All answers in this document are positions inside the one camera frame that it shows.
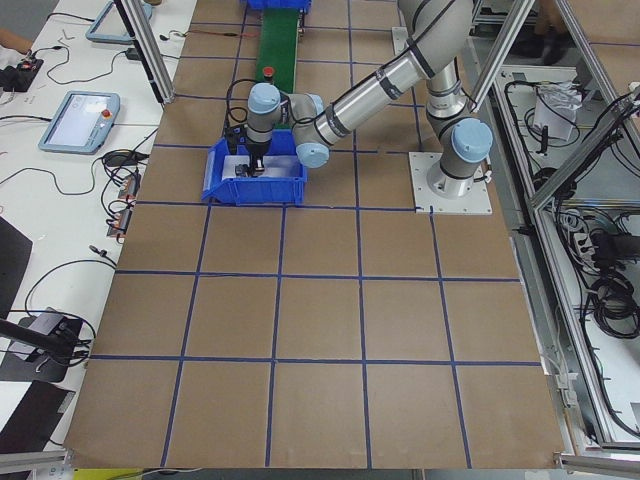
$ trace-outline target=electrical wire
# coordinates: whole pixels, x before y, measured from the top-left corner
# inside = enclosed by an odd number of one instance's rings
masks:
[[[68,267],[70,265],[77,265],[77,264],[80,264],[80,263],[98,263],[98,264],[101,264],[101,265],[106,265],[107,267],[115,270],[115,267],[112,264],[107,263],[107,262],[103,262],[101,260],[81,259],[81,260],[71,260],[69,262],[61,263],[60,265],[57,265],[57,266],[51,268],[50,270],[48,270],[29,289],[29,291],[27,292],[26,296],[24,297],[24,311],[26,313],[28,313],[28,314],[31,314],[32,310],[29,310],[29,300],[30,300],[31,296],[33,295],[33,293],[35,292],[36,288],[38,288],[38,285],[40,285],[46,278],[48,278],[51,274],[53,274],[54,272],[56,272],[56,271],[58,271],[58,270],[60,270],[62,268]]]
[[[53,67],[51,67],[51,68],[50,68],[49,70],[47,70],[47,72],[46,72],[47,77],[49,77],[49,79],[50,79],[52,82],[54,82],[54,83],[56,83],[56,84],[58,84],[58,85],[71,85],[72,83],[87,83],[87,82],[92,82],[92,81],[97,80],[97,79],[99,79],[99,78],[103,78],[103,77],[106,77],[106,76],[108,76],[108,75],[111,75],[111,74],[113,73],[113,70],[114,70],[114,64],[115,64],[116,58],[118,58],[120,55],[124,55],[124,54],[126,53],[126,51],[125,51],[125,50],[122,50],[122,51],[120,51],[120,52],[116,53],[116,54],[111,58],[111,65],[110,65],[110,67],[109,67],[109,71],[108,71],[108,72],[101,73],[101,74],[96,75],[95,77],[91,77],[91,78],[76,79],[76,80],[67,80],[67,81],[60,81],[60,80],[56,80],[55,78],[53,78],[53,76],[52,76],[51,74],[52,74],[52,72],[53,72],[54,70],[56,70],[57,68],[61,67],[62,65],[66,65],[66,64],[68,64],[68,63],[69,63],[69,61],[70,61],[70,59],[71,59],[71,55],[70,55],[69,48],[67,48],[67,47],[65,47],[65,46],[61,46],[61,45],[56,45],[55,47],[41,48],[40,50],[38,50],[38,51],[37,51],[37,52],[39,52],[39,51],[42,51],[42,50],[61,50],[61,49],[65,51],[65,53],[66,53],[66,58],[65,58],[63,61],[61,61],[61,62],[59,62],[59,63],[55,64]]]
[[[78,20],[85,20],[87,22],[95,22],[96,19],[95,18],[87,18],[87,17],[80,17],[78,15],[73,15],[71,13],[63,13],[63,12],[53,12],[50,13],[49,15],[47,15],[47,20],[49,20],[51,17],[53,16],[61,16],[61,17],[71,17],[71,18],[77,18]]]
[[[163,473],[163,472],[191,473],[191,472],[199,472],[200,470],[202,470],[202,468],[153,468],[151,470],[146,470],[141,473],[128,473],[126,475],[118,475],[115,477],[108,478],[107,480],[126,480],[128,478],[144,477],[145,475],[150,475],[152,473]]]
[[[50,122],[52,119],[47,117],[38,117],[36,115],[5,115],[0,117],[0,120],[10,120],[12,118],[28,118],[32,120],[42,120],[43,122]]]
[[[81,191],[81,192],[65,192],[65,191],[63,191],[60,188],[60,184],[58,183],[58,177],[56,177],[55,173],[53,173],[51,170],[45,170],[43,168],[34,168],[34,167],[25,167],[25,168],[22,168],[22,169],[18,170],[17,172],[12,173],[8,177],[0,180],[0,185],[4,184],[5,182],[8,182],[12,178],[17,177],[21,173],[33,171],[33,172],[47,173],[47,174],[51,175],[51,177],[53,178],[53,184],[56,187],[56,190],[58,190],[58,193],[60,193],[60,195],[65,195],[65,196],[87,195],[87,194],[93,192],[93,190],[96,188],[96,173],[94,171],[94,167],[95,167],[96,163],[100,162],[101,160],[102,160],[102,158],[96,158],[93,161],[93,163],[91,163],[91,169],[90,169],[90,171],[91,171],[91,187],[89,189]]]

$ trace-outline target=brown cardboard surface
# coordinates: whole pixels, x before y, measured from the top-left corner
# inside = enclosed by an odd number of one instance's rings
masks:
[[[349,65],[327,63],[318,75],[318,65],[311,62],[298,62],[296,65],[296,91],[312,92],[325,101],[336,100],[351,86]]]
[[[436,276],[428,217],[413,212],[365,211],[360,214],[360,223],[365,275]]]
[[[268,397],[268,365],[187,363],[167,466],[262,466]]]
[[[384,30],[352,30],[351,54],[355,63],[372,63],[374,70],[393,58],[391,33]]]
[[[307,17],[306,24],[310,27],[348,27],[348,0],[324,0],[314,3],[313,13]]]
[[[180,355],[193,282],[191,275],[116,275],[93,353]]]
[[[436,216],[435,225],[446,277],[518,278],[502,217]]]
[[[176,94],[225,98],[228,85],[226,82],[212,81],[212,76],[231,78],[235,67],[235,58],[183,58],[178,64],[174,80],[178,85]],[[207,75],[194,75],[194,72],[207,72]]]
[[[218,207],[211,210],[202,269],[207,272],[276,273],[282,211]]]
[[[406,154],[358,155],[358,185],[363,207],[413,208]]]
[[[539,360],[534,338],[520,335],[531,327],[522,285],[447,282],[445,292],[456,358],[488,362]]]
[[[353,153],[336,152],[322,168],[308,172],[309,181],[304,192],[305,205],[355,207],[356,180]]]
[[[200,0],[191,28],[259,33],[232,3]],[[358,62],[392,57],[397,21],[393,2],[315,1],[299,90],[335,99],[375,68]],[[253,78],[258,45],[190,33],[177,92]],[[494,192],[489,217],[413,211],[403,152],[440,150],[418,88],[309,171],[297,207],[202,204],[224,101],[167,106],[66,442],[79,466],[552,465],[556,417]]]
[[[200,202],[207,164],[203,149],[160,148],[151,151],[138,200]]]
[[[569,0],[569,5],[589,42],[640,45],[640,1]]]
[[[357,252],[354,212],[287,211],[284,273],[357,275]]]
[[[361,358],[358,289],[356,280],[283,279],[278,357]]]
[[[364,283],[367,358],[448,360],[437,282]]]
[[[164,111],[156,144],[210,147],[222,134],[224,100],[177,97]]]
[[[371,2],[351,0],[351,27],[391,30],[400,25],[400,15],[395,2]]]
[[[195,271],[206,214],[204,206],[137,205],[118,268]]]
[[[250,292],[251,300],[247,301]],[[202,277],[187,353],[196,357],[269,357],[276,280]]]
[[[618,95],[629,93],[629,84],[640,78],[640,46],[592,45],[591,48]]]
[[[563,450],[540,367],[460,367],[462,408],[476,468],[554,468]],[[500,445],[496,455],[493,445]]]
[[[166,361],[91,360],[65,439],[74,467],[159,465],[177,369]]]
[[[450,367],[372,365],[367,378],[376,466],[465,467]]]
[[[274,467],[366,467],[362,367],[280,364],[274,395]]]

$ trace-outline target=metal bracket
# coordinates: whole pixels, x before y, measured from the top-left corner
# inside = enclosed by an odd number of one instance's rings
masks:
[[[427,172],[440,160],[441,153],[409,153],[413,198],[417,213],[437,213],[453,215],[491,215],[491,201],[484,181],[473,184],[471,191],[464,197],[449,200],[436,194],[427,184]],[[478,167],[476,178],[483,176]]]

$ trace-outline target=black pole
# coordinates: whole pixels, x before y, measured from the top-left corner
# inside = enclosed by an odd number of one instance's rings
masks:
[[[32,347],[61,357],[69,354],[69,344],[57,335],[44,335],[7,320],[0,319],[0,336],[31,345]]]
[[[149,83],[151,84],[151,89],[153,90],[153,94],[156,96],[156,100],[158,101],[158,103],[163,105],[164,100],[162,98],[162,95],[160,94],[160,89],[158,88],[158,84],[153,78],[153,73],[151,72],[151,67],[149,67],[149,62],[147,61],[147,58],[144,56],[144,53],[142,52],[142,48],[140,48],[140,42],[138,42],[138,39],[136,38],[136,32],[133,29],[133,25],[131,24],[131,21],[129,20],[129,16],[127,15],[127,11],[125,10],[124,5],[122,4],[122,0],[113,0],[113,3],[118,9],[118,13],[122,18],[122,23],[124,23],[124,26],[127,29],[127,33],[133,40],[133,46],[138,51],[138,56],[140,57],[140,61],[142,62],[142,67],[144,68],[144,71],[147,74],[147,80],[149,80]]]

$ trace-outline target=blue plastic bin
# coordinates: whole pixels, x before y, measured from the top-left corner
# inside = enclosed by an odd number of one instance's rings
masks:
[[[214,198],[222,203],[236,205],[256,203],[294,203],[304,200],[307,169],[297,164],[295,177],[234,177],[222,179],[225,158],[229,155],[225,139],[219,140],[209,149],[207,169],[204,177],[202,199]],[[238,155],[248,155],[243,145],[238,146]],[[274,130],[267,156],[296,155],[296,146],[291,130]]]
[[[256,10],[265,8],[295,8],[309,13],[311,0],[249,0],[249,6]]]

